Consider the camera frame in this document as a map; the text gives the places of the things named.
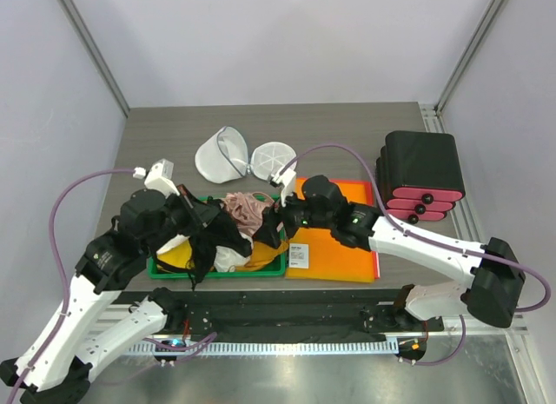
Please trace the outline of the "black lace bra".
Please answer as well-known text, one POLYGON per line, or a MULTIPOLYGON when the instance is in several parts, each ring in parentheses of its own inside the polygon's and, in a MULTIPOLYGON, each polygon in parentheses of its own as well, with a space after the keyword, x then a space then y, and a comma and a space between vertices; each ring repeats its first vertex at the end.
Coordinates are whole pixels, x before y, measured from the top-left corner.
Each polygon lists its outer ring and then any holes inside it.
POLYGON ((209 196, 205 203, 217 214, 204 230, 189 238, 195 264, 192 271, 187 271, 192 290, 211 273, 217 246, 232 248, 243 256, 251 255, 253 250, 252 238, 239 231, 220 199, 209 196))

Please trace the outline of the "white mesh laundry bag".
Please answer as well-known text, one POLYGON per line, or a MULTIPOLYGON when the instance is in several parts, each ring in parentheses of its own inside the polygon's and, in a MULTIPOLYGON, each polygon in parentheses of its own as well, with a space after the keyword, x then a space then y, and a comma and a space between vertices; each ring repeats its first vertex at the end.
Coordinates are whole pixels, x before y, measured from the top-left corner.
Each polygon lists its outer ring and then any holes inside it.
POLYGON ((236 128, 224 126, 196 151, 195 167, 206 180, 216 184, 248 175, 266 181, 295 157, 295 150, 283 142, 265 142, 250 151, 236 128))

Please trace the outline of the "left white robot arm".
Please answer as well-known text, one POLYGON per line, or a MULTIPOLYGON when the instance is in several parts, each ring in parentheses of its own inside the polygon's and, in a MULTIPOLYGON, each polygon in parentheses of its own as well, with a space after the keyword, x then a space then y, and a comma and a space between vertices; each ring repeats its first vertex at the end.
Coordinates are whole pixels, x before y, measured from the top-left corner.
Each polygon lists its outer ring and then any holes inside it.
POLYGON ((169 289, 157 288, 114 326, 86 337, 149 257, 178 235, 200 234, 213 217, 209 206, 185 188, 171 195, 155 189, 135 192, 112 228, 85 249, 63 302, 36 341, 21 356, 2 362, 1 379, 11 389, 8 400, 77 403, 135 343, 160 331, 178 332, 186 306, 169 289))

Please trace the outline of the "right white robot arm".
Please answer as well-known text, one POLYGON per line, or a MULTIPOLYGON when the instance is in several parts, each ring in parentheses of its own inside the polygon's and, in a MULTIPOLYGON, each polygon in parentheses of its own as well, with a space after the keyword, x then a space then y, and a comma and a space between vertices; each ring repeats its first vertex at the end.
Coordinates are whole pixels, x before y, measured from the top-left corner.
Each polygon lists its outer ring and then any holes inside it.
POLYGON ((325 176, 307 179, 300 192, 291 169, 269 181, 281 193, 264 210, 257 241, 275 248, 281 231, 292 238, 301 228, 323 229, 344 247, 397 256, 448 277, 445 283, 403 286, 392 309, 397 327, 410 330, 463 313, 495 328, 511 326, 526 277, 506 242, 493 238, 483 245, 416 228, 374 206, 350 202, 325 176))

